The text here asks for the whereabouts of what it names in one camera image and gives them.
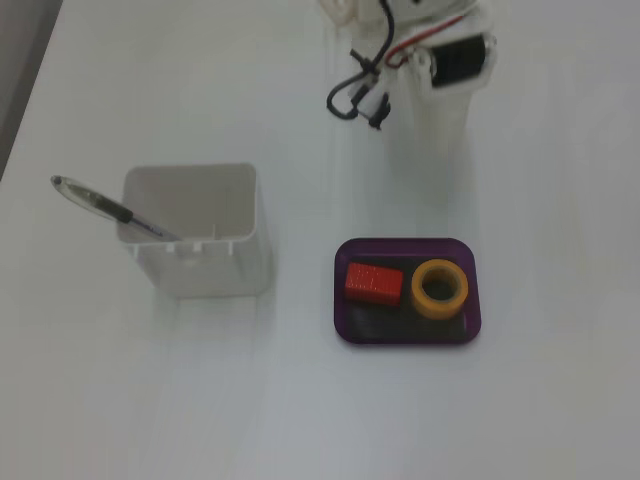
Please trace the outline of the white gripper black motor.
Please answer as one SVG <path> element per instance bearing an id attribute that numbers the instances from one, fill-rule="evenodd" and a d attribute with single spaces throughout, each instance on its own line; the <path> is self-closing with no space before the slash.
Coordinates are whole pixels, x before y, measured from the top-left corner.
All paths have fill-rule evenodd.
<path id="1" fill-rule="evenodd" d="M 444 161 L 465 132 L 473 91 L 484 87 L 497 61 L 497 39 L 489 20 L 463 18 L 413 48 L 413 83 L 418 92 L 453 92 L 421 97 L 417 133 L 411 78 L 393 71 L 391 115 L 385 148 L 392 160 Z"/>

